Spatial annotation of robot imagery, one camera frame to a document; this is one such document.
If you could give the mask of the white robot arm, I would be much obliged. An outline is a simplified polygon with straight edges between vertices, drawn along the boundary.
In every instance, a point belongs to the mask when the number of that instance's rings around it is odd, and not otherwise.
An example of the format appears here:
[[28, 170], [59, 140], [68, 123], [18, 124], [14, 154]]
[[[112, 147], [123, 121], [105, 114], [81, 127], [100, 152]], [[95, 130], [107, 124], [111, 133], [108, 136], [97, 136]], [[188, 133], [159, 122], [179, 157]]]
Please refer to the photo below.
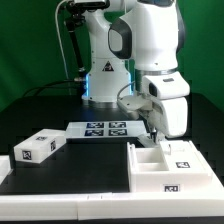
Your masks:
[[176, 54], [185, 38], [177, 0], [61, 0], [74, 29], [88, 27], [91, 70], [78, 60], [81, 101], [144, 118], [157, 139], [185, 134], [188, 83]]

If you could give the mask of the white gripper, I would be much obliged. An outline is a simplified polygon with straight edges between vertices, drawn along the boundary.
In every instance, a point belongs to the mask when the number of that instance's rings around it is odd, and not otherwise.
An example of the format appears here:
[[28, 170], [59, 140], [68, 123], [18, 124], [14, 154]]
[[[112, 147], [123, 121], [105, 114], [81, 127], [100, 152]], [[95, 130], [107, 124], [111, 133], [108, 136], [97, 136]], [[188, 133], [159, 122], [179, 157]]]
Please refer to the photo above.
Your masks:
[[160, 132], [169, 138], [182, 136], [187, 129], [186, 96], [190, 87], [180, 73], [145, 75], [142, 78], [142, 90], [152, 102], [148, 123], [153, 126], [149, 127], [149, 133], [154, 142], [159, 144], [161, 141]]

